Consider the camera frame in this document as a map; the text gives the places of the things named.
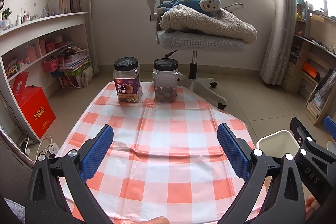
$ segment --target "chair base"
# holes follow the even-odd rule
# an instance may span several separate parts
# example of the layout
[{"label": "chair base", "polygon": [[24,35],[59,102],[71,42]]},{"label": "chair base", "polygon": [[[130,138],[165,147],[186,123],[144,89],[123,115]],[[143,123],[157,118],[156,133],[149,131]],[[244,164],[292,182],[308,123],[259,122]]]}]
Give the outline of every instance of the chair base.
[{"label": "chair base", "polygon": [[178,77],[180,81],[177,85],[184,86],[187,89],[195,92],[199,96],[203,97],[204,99],[212,99],[217,102],[217,107],[223,110],[226,105],[227,101],[224,97],[219,96],[217,93],[213,92],[210,87],[216,86],[216,82],[214,78],[197,78],[190,79],[188,76],[178,73]]}]

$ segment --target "caster wheel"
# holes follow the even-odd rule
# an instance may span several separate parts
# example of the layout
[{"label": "caster wheel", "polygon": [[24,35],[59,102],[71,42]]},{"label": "caster wheel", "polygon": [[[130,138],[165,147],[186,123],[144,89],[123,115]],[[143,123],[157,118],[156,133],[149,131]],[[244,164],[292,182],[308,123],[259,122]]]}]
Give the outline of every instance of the caster wheel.
[{"label": "caster wheel", "polygon": [[224,110],[226,108],[226,105],[223,105],[222,103],[218,102],[217,106],[220,110]]}]

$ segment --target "checkered tablecloth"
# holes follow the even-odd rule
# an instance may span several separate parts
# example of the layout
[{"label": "checkered tablecloth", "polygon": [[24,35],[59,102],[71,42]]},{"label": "checkered tablecloth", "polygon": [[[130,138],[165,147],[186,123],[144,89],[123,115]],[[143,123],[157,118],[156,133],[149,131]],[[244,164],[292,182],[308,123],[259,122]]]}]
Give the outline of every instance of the checkered tablecloth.
[{"label": "checkered tablecloth", "polygon": [[[226,123],[254,148],[246,125],[179,87],[173,104],[155,103],[152,83],[141,82],[139,103],[119,103],[111,82],[78,120],[58,155],[79,149],[105,124],[114,141],[94,178],[86,183],[115,223],[165,216],[172,224],[216,223],[244,181],[238,178],[218,140]],[[64,195],[73,215],[81,218],[64,179]],[[250,218],[259,212],[262,192]]]}]

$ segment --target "black lid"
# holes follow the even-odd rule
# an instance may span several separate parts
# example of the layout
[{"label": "black lid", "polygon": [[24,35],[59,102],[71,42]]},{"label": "black lid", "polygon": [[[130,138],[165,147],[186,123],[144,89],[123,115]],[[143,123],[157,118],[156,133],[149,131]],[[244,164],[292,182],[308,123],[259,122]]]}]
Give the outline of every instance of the black lid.
[{"label": "black lid", "polygon": [[114,62],[114,68],[118,71],[133,70],[138,65],[138,60],[135,57],[123,57]]},{"label": "black lid", "polygon": [[156,70],[172,71],[172,70],[178,69],[179,63],[175,59],[159,58],[159,59],[154,61],[153,66]]}]

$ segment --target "blue plush toy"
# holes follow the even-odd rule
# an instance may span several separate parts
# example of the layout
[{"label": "blue plush toy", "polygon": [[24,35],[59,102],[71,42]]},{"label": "blue plush toy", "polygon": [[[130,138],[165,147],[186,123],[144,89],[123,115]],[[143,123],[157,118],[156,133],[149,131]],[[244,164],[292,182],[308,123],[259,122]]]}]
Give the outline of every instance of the blue plush toy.
[{"label": "blue plush toy", "polygon": [[205,14],[209,17],[216,16],[216,12],[221,8],[220,0],[172,0],[164,1],[161,5],[159,5],[157,13],[164,14],[178,4],[183,4],[187,7],[193,8],[197,12]]}]

